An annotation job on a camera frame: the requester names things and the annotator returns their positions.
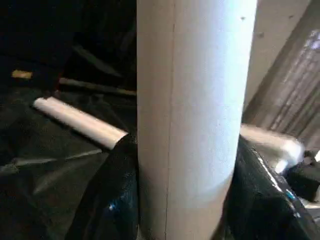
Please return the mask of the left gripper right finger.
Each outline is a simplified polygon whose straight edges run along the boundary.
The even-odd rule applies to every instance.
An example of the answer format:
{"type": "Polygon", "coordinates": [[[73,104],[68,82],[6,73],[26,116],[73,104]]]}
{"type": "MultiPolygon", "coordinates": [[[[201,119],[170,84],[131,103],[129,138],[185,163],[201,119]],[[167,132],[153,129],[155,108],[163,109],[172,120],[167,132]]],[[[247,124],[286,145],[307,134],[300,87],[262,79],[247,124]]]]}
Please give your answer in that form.
{"type": "Polygon", "coordinates": [[[320,238],[320,228],[287,181],[243,138],[224,207],[235,240],[320,238]]]}

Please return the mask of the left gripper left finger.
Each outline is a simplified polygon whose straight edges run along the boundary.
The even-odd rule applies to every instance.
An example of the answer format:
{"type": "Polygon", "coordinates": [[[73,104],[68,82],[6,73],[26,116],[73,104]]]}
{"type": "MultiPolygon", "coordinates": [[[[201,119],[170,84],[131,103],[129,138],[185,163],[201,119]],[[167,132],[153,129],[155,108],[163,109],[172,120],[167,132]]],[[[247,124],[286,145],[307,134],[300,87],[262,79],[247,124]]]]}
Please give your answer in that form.
{"type": "Polygon", "coordinates": [[[138,149],[122,137],[89,181],[67,240],[135,240],[139,224],[138,149]]]}

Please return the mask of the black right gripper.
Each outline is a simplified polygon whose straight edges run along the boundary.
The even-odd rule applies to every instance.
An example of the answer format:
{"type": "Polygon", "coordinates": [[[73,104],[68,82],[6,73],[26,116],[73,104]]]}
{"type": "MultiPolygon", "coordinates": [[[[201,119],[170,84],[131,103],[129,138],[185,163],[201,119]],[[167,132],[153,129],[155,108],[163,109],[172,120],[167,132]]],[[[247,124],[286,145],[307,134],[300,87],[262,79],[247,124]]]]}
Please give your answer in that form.
{"type": "Polygon", "coordinates": [[[303,160],[290,168],[286,181],[297,196],[307,201],[320,200],[320,162],[314,151],[305,150],[303,160]]]}

